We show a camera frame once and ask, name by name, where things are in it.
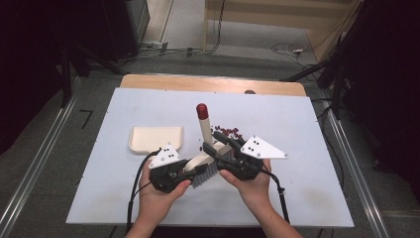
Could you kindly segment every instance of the metal rail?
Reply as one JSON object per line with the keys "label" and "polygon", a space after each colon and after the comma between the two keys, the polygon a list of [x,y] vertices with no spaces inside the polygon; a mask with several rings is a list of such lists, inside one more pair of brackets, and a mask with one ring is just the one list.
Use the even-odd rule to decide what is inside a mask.
{"label": "metal rail", "polygon": [[24,178],[21,180],[18,188],[11,196],[6,209],[1,216],[0,220],[0,237],[7,238],[12,231],[15,222],[22,211],[28,197],[37,182],[37,179],[44,168],[44,165],[49,158],[49,155],[53,149],[56,139],[58,138],[61,129],[65,125],[68,115],[73,108],[74,102],[79,94],[79,89],[83,84],[83,80],[77,77],[73,83],[74,94],[69,99],[67,105],[61,108],[52,123],[52,127],[47,133],[46,138],[41,144],[37,154],[35,155],[31,165],[29,166]]}
{"label": "metal rail", "polygon": [[383,222],[382,216],[379,209],[377,208],[376,202],[374,201],[373,195],[368,188],[368,183],[359,168],[355,154],[353,153],[352,147],[350,146],[349,140],[345,134],[341,121],[337,121],[334,114],[328,112],[328,118],[333,128],[334,134],[342,150],[346,165],[349,169],[350,175],[355,183],[356,190],[361,199],[367,220],[370,223],[371,230],[377,238],[388,238],[390,237],[386,225]]}

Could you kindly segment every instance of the red knob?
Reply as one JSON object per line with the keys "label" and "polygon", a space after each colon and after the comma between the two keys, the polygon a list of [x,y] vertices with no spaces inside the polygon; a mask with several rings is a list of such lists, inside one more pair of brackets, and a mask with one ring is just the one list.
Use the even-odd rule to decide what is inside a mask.
{"label": "red knob", "polygon": [[197,105],[197,114],[198,114],[198,119],[200,120],[205,120],[209,118],[209,113],[207,111],[206,104],[200,103]]}

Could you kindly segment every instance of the white table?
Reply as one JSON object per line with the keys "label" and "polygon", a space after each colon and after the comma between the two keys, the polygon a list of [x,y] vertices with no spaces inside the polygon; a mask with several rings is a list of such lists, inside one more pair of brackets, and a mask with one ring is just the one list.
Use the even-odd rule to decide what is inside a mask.
{"label": "white table", "polygon": [[[195,106],[204,102],[213,126],[258,135],[288,153],[271,161],[286,189],[294,226],[353,227],[349,208],[308,97],[117,88],[78,187],[67,223],[124,224],[137,169],[144,156],[129,149],[135,126],[181,126],[178,153],[194,157],[201,146]],[[270,199],[281,214],[275,183]],[[137,216],[135,200],[133,220]],[[188,189],[161,225],[257,226],[235,188],[216,175]]]}

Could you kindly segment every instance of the cable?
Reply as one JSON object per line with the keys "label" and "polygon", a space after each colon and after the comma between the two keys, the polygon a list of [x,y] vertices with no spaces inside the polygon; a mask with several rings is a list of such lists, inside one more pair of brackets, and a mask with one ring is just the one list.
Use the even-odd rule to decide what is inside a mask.
{"label": "cable", "polygon": [[147,185],[150,184],[150,182],[144,186],[142,186],[141,188],[139,188],[138,191],[136,191],[136,187],[137,184],[139,183],[139,178],[140,178],[140,173],[143,170],[143,167],[145,166],[146,162],[148,161],[148,159],[152,156],[156,156],[158,153],[160,152],[160,149],[158,151],[155,152],[151,152],[150,154],[148,154],[145,159],[142,161],[142,163],[139,166],[139,169],[137,170],[137,174],[136,174],[136,178],[134,180],[134,184],[133,184],[133,189],[132,189],[132,193],[131,193],[131,197],[130,197],[130,201],[129,201],[129,205],[128,205],[128,211],[127,211],[127,228],[126,228],[126,234],[129,233],[131,227],[132,227],[132,222],[131,222],[131,217],[132,217],[132,213],[133,213],[133,201],[134,198],[136,197],[136,194],[143,188],[145,188]]}
{"label": "cable", "polygon": [[355,8],[356,8],[356,6],[358,6],[359,4],[355,4],[354,6],[353,6],[353,8],[352,8],[352,10],[350,11],[350,13],[349,13],[349,15],[346,17],[346,19],[343,21],[343,22],[341,22],[339,25],[337,25],[337,27],[336,28],[334,28],[334,30],[333,31],[331,31],[331,33],[328,35],[328,37],[326,37],[325,39],[324,39],[324,41],[322,41],[322,43],[320,43],[320,44],[317,44],[317,45],[315,45],[314,47],[312,47],[312,49],[311,50],[314,50],[315,48],[317,48],[317,47],[319,47],[319,46],[321,46],[321,45],[323,45],[326,41],[327,41],[327,39],[329,39],[332,35],[333,35],[333,33],[341,26],[342,28],[343,28],[343,26],[344,26],[344,24],[349,20],[349,18],[350,18],[350,16],[352,16],[352,13],[353,13],[353,11],[355,10]]}
{"label": "cable", "polygon": [[311,75],[315,78],[315,79],[310,79],[309,77],[308,77],[308,75],[305,75],[305,78],[307,79],[307,80],[309,80],[309,81],[317,81],[318,80],[318,76],[316,76],[315,74],[314,74],[314,72],[311,72]]}
{"label": "cable", "polygon": [[[213,6],[216,6],[216,0],[213,0]],[[216,35],[216,8],[213,11],[213,34]]]}
{"label": "cable", "polygon": [[[198,55],[210,55],[210,54],[215,53],[216,50],[220,46],[220,37],[221,37],[221,31],[222,31],[223,12],[225,10],[225,1],[226,0],[223,0],[222,7],[220,9],[219,24],[218,24],[218,37],[217,37],[216,45],[213,47],[212,50],[202,51],[201,49],[196,49],[196,48],[166,49],[164,53],[159,53],[159,54],[155,54],[155,55],[151,55],[151,56],[144,56],[144,57],[135,57],[135,58],[124,59],[124,60],[149,59],[149,58],[161,57],[161,56],[165,56],[165,55],[169,55],[169,54],[185,54],[185,53],[187,53],[187,54],[198,54]],[[145,49],[145,50],[139,51],[138,54],[143,53],[143,52],[152,52],[152,51],[160,51],[160,48],[152,47],[151,49]]]}
{"label": "cable", "polygon": [[316,102],[316,101],[332,101],[333,98],[331,97],[324,97],[324,98],[317,98],[317,99],[311,99],[311,102]]}
{"label": "cable", "polygon": [[324,111],[321,113],[321,114],[319,114],[319,116],[317,116],[316,118],[317,119],[319,119],[319,118],[321,118],[321,117],[323,117],[324,116],[324,114],[325,113],[327,113],[328,112],[328,110],[330,110],[332,107],[331,106],[328,106],[327,108],[325,108],[324,109]]}
{"label": "cable", "polygon": [[275,44],[275,45],[271,46],[271,47],[270,47],[270,49],[271,49],[271,51],[272,51],[272,52],[274,52],[274,53],[276,53],[276,54],[279,54],[279,55],[286,55],[286,53],[280,53],[280,52],[278,52],[276,47],[277,47],[277,46],[282,46],[282,45],[287,45],[287,44],[289,44],[289,43],[277,43],[277,44]]}
{"label": "cable", "polygon": [[114,233],[115,233],[115,230],[117,230],[117,227],[118,227],[118,226],[114,226],[114,227],[112,228],[111,233],[109,233],[108,238],[112,238],[112,237],[114,236]]}
{"label": "cable", "polygon": [[322,235],[322,232],[324,232],[324,228],[319,229],[318,235],[316,236],[316,238],[320,238]]}
{"label": "cable", "polygon": [[275,176],[274,174],[272,174],[269,171],[265,171],[263,169],[260,169],[260,172],[270,176],[272,178],[272,180],[275,181],[275,184],[277,184],[277,191],[278,191],[278,195],[280,197],[281,210],[283,211],[284,220],[286,220],[288,223],[290,223],[290,220],[289,220],[289,217],[288,217],[288,212],[287,212],[286,200],[284,199],[284,188],[280,186],[280,181],[278,180],[277,176]]}
{"label": "cable", "polygon": [[290,54],[290,52],[288,51],[288,48],[289,48],[289,46],[290,45],[294,45],[295,46],[295,44],[300,44],[300,45],[302,45],[302,46],[304,46],[304,48],[302,49],[302,51],[303,50],[305,50],[306,49],[306,45],[305,44],[301,44],[301,43],[289,43],[289,44],[287,44],[287,46],[286,46],[286,53],[295,61],[295,62],[297,62],[297,63],[299,63],[300,65],[302,65],[302,66],[304,66],[304,67],[309,67],[309,65],[307,65],[307,64],[305,64],[305,63],[302,63],[302,62],[300,62],[299,60],[297,60],[297,57],[295,58],[294,56],[292,56],[291,54]]}

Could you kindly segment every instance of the black cable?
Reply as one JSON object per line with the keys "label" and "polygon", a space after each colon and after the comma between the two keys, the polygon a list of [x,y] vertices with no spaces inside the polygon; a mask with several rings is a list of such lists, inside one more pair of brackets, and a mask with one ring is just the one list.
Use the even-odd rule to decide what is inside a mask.
{"label": "black cable", "polygon": [[160,152],[160,149],[158,151],[155,152],[151,152],[150,154],[148,154],[145,159],[142,161],[142,163],[139,166],[139,170],[137,171],[136,174],[136,178],[134,180],[134,184],[133,184],[133,189],[132,189],[132,193],[131,193],[131,197],[130,197],[130,201],[129,201],[129,205],[128,205],[128,211],[127,211],[127,229],[126,229],[126,234],[129,233],[131,227],[132,227],[132,222],[131,222],[131,217],[132,217],[132,213],[133,213],[133,201],[134,198],[136,197],[137,192],[139,192],[141,189],[143,189],[144,187],[146,187],[148,184],[142,186],[137,192],[136,192],[136,187],[138,186],[139,183],[139,178],[140,178],[140,174],[142,173],[143,167],[145,166],[146,162],[148,161],[148,159],[152,156],[156,156],[158,153]]}
{"label": "black cable", "polygon": [[324,232],[324,228],[319,229],[318,235],[316,236],[316,238],[320,238],[322,235],[322,232]]}
{"label": "black cable", "polygon": [[[310,64],[307,64],[308,66],[313,66],[313,65],[316,65],[316,63],[314,64],[314,63],[310,63]],[[315,81],[317,81],[318,80],[318,77],[319,76],[316,76],[314,73],[315,72],[318,72],[318,73],[321,73],[322,74],[322,71],[321,70],[318,70],[318,71],[314,71],[314,72],[311,72],[311,75],[315,78]],[[309,79],[308,77],[307,77],[307,75],[305,76],[305,78],[306,79],[308,79],[309,81],[314,81],[314,80],[311,80],[311,79]]]}
{"label": "black cable", "polygon": [[[220,46],[220,38],[221,38],[222,22],[223,22],[223,12],[225,10],[225,1],[226,0],[223,0],[222,7],[220,9],[219,24],[218,24],[218,37],[217,37],[216,45],[213,47],[212,50],[210,50],[210,51],[202,51],[201,49],[195,49],[195,48],[189,48],[189,49],[166,49],[164,53],[160,53],[160,54],[156,54],[156,55],[151,55],[151,56],[145,56],[145,57],[130,58],[130,59],[125,59],[125,60],[146,59],[146,58],[159,57],[159,56],[164,56],[164,55],[173,54],[173,53],[187,53],[187,54],[200,54],[200,55],[207,55],[207,54],[210,55],[210,54],[215,53],[216,50]],[[151,47],[150,49],[145,49],[145,50],[139,51],[138,54],[140,54],[142,52],[150,52],[150,51],[160,51],[160,48]]]}
{"label": "black cable", "polygon": [[[279,54],[279,55],[287,55],[286,53],[279,53],[279,52],[275,51],[275,47],[276,47],[276,46],[281,46],[281,45],[286,45],[286,44],[290,44],[290,43],[278,43],[278,44],[275,44],[274,46],[272,46],[272,47],[271,47],[271,51],[272,51],[272,52],[274,52],[274,53],[276,53],[276,54]],[[302,70],[301,70],[300,72],[304,71],[304,70],[305,70],[305,68],[307,68],[307,66],[312,66],[312,65],[316,65],[316,64],[307,64],[307,65],[303,65],[303,68],[302,68]],[[311,74],[312,74],[312,76],[313,76],[316,80],[318,80],[318,77],[317,77],[317,76],[315,76],[313,72],[312,72]],[[308,81],[314,81],[314,80],[312,80],[312,79],[308,78],[308,77],[307,77],[307,75],[305,75],[305,78],[306,78]]]}
{"label": "black cable", "polygon": [[275,176],[273,173],[270,173],[269,171],[260,170],[260,172],[270,176],[275,181],[275,184],[277,184],[277,191],[278,195],[280,196],[281,210],[283,211],[284,220],[290,223],[287,212],[286,200],[284,198],[284,188],[280,186],[280,181],[278,180],[277,176]]}
{"label": "black cable", "polygon": [[266,165],[265,164],[262,164],[262,165],[265,168],[265,170],[268,171],[268,168],[266,167]]}
{"label": "black cable", "polygon": [[112,231],[111,231],[111,233],[109,234],[108,238],[112,238],[112,237],[114,236],[114,233],[115,233],[115,230],[117,230],[117,227],[118,227],[118,226],[114,226],[114,227],[112,228]]}
{"label": "black cable", "polygon": [[345,23],[349,20],[350,16],[352,16],[353,11],[355,10],[355,8],[356,8],[358,5],[359,5],[359,4],[355,4],[355,5],[353,6],[352,10],[349,12],[349,15],[347,15],[346,19],[345,19],[343,22],[341,22],[339,25],[337,25],[337,27],[336,27],[336,28],[334,28],[334,30],[333,30],[333,31],[331,31],[331,33],[328,35],[328,37],[326,37],[326,38],[324,39],[324,41],[322,41],[322,43],[315,45],[315,47],[312,47],[312,49],[311,49],[311,50],[314,50],[315,48],[317,48],[317,47],[321,46],[322,44],[324,44],[324,43],[327,41],[327,39],[329,39],[329,38],[331,37],[331,35],[333,35],[333,33],[334,33],[334,32],[335,32],[335,31],[336,31],[339,27],[341,27],[341,28],[340,28],[340,31],[341,31],[341,30],[342,30],[342,28],[343,28],[343,26],[344,26],[344,24],[345,24]]}
{"label": "black cable", "polygon": [[217,42],[216,45],[213,47],[212,50],[208,51],[208,54],[213,54],[216,52],[216,50],[219,48],[220,46],[220,35],[221,35],[221,30],[222,30],[222,21],[223,21],[223,12],[225,10],[225,0],[223,0],[222,3],[222,7],[220,9],[220,15],[219,15],[219,26],[218,26],[218,36],[217,36]]}
{"label": "black cable", "polygon": [[315,102],[315,101],[332,101],[333,98],[331,97],[323,97],[323,98],[316,98],[316,99],[311,99],[311,102]]}
{"label": "black cable", "polygon": [[328,113],[328,111],[329,111],[331,108],[332,108],[331,106],[328,106],[328,107],[327,107],[327,108],[325,108],[325,109],[324,109],[324,111],[323,111],[321,114],[319,114],[319,116],[317,116],[316,118],[317,118],[317,119],[319,119],[319,118],[323,117],[326,113]]}

